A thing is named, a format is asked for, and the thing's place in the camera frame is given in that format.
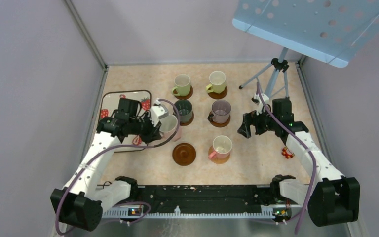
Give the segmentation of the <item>strawberry print tray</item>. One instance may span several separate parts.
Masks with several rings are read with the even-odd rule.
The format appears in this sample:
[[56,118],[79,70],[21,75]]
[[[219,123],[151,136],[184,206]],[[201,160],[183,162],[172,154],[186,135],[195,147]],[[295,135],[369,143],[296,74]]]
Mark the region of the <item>strawberry print tray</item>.
[[[127,99],[140,101],[140,103],[142,104],[142,108],[141,110],[139,110],[140,111],[138,113],[139,116],[142,116],[145,111],[149,111],[152,105],[152,95],[148,90],[108,92],[102,98],[97,124],[102,118],[111,116],[113,114],[114,110],[118,108],[118,104],[121,98],[127,98]],[[144,143],[142,139],[137,135],[129,135],[123,140],[123,144],[147,146],[147,144]],[[142,150],[144,150],[144,148],[122,147],[122,148],[117,148],[115,150],[115,153],[142,151]]]

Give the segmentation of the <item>pink cup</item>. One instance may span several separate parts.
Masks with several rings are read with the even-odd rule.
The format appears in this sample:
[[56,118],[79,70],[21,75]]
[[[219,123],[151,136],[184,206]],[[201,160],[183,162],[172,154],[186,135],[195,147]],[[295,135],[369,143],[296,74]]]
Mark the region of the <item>pink cup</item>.
[[161,127],[159,129],[161,133],[161,141],[167,140],[176,130],[179,125],[178,119],[174,115],[168,115],[160,120]]
[[213,140],[212,148],[213,151],[209,154],[209,159],[225,159],[230,155],[233,143],[229,137],[220,135]]

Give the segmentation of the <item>brown coaster three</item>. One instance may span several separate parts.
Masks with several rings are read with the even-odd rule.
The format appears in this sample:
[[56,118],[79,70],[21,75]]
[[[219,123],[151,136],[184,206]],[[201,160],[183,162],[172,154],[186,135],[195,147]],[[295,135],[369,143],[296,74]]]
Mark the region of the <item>brown coaster three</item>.
[[194,114],[192,114],[192,116],[188,122],[181,122],[180,126],[188,126],[193,122],[193,120],[194,120]]

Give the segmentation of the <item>brown coaster one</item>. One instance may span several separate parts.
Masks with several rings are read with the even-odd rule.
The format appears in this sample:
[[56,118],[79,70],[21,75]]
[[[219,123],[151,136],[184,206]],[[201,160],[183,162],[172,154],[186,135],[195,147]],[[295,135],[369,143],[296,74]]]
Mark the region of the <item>brown coaster one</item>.
[[190,87],[190,92],[189,92],[189,94],[186,95],[186,96],[175,95],[176,92],[177,92],[177,91],[176,91],[176,87],[173,87],[171,93],[173,94],[173,96],[174,96],[175,98],[177,98],[177,99],[179,99],[179,100],[187,100],[187,99],[191,98],[192,95],[193,95],[193,87],[192,87],[192,86]]

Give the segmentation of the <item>dark green cup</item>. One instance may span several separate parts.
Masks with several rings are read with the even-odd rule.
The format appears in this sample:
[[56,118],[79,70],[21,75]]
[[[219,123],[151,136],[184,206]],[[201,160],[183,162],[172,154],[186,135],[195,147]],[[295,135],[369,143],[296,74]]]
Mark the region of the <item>dark green cup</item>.
[[178,109],[180,123],[188,123],[193,116],[192,103],[189,100],[178,100],[174,105]]

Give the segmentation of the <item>purple cup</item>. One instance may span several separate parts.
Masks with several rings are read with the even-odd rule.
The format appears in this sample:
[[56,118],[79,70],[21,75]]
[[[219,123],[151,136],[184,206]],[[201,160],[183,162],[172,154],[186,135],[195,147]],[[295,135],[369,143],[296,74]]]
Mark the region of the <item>purple cup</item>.
[[224,124],[230,118],[231,104],[226,100],[217,100],[212,104],[211,113],[207,117],[209,122]]

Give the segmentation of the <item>brown coaster five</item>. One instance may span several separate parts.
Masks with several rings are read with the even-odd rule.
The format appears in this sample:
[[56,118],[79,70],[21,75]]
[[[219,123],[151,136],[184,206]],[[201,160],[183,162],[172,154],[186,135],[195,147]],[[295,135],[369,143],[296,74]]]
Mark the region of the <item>brown coaster five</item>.
[[196,149],[189,143],[180,143],[173,149],[172,158],[180,166],[191,165],[196,158]]

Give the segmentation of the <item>brown coaster four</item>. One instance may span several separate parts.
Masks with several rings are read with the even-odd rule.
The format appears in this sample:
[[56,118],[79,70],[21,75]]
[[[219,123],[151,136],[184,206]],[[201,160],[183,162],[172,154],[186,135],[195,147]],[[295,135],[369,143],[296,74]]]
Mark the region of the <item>brown coaster four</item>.
[[213,113],[210,113],[207,119],[210,122],[210,124],[213,125],[214,127],[218,127],[218,128],[226,127],[231,121],[231,116],[229,116],[225,123],[217,123],[213,121],[213,115],[214,115]]

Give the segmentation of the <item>brown coaster two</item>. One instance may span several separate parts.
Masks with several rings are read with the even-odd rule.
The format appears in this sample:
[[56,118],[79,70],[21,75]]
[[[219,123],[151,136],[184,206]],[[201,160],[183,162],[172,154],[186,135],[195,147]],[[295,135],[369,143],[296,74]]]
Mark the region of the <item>brown coaster two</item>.
[[219,100],[219,99],[225,98],[227,95],[227,92],[228,92],[228,89],[227,89],[227,87],[225,87],[224,91],[221,93],[210,92],[210,93],[208,93],[208,95],[210,98],[213,98],[215,100]]

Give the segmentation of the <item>light wooden coaster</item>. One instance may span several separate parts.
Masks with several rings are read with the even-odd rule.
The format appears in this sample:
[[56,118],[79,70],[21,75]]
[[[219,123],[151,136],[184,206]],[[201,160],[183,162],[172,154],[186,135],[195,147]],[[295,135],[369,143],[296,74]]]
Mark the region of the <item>light wooden coaster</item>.
[[224,164],[224,163],[226,163],[226,162],[230,159],[230,157],[231,157],[230,153],[229,153],[226,157],[224,157],[224,158],[217,158],[216,156],[214,156],[214,157],[210,157],[211,154],[212,154],[214,151],[215,151],[215,150],[213,149],[213,146],[211,146],[211,147],[209,148],[208,155],[209,155],[209,160],[210,160],[211,162],[215,163],[215,164]]

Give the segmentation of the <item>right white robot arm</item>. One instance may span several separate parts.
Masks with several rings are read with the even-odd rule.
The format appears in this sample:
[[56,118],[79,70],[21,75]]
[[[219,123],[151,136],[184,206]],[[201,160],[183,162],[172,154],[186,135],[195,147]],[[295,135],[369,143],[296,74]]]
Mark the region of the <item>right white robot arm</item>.
[[289,98],[260,101],[254,110],[243,115],[238,133],[250,138],[255,134],[274,132],[289,152],[298,158],[309,173],[312,184],[305,185],[293,176],[277,175],[273,178],[269,196],[275,203],[290,199],[305,205],[312,222],[328,226],[357,221],[359,216],[360,184],[354,177],[347,178],[337,170],[316,146],[309,129],[302,121],[295,121]]

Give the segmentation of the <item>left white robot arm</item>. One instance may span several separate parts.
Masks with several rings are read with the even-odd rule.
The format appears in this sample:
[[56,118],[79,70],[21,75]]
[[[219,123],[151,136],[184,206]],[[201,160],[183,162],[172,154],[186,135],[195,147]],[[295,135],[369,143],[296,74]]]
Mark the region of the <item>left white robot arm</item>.
[[160,120],[169,112],[156,99],[148,111],[140,113],[138,100],[121,98],[111,116],[99,120],[94,139],[81,164],[62,189],[54,189],[50,200],[56,214],[55,229],[59,235],[59,223],[92,231],[99,225],[102,214],[120,201],[133,204],[138,190],[126,181],[114,181],[104,190],[97,190],[102,172],[115,150],[133,147],[124,144],[128,136],[138,136],[149,144],[161,139]]

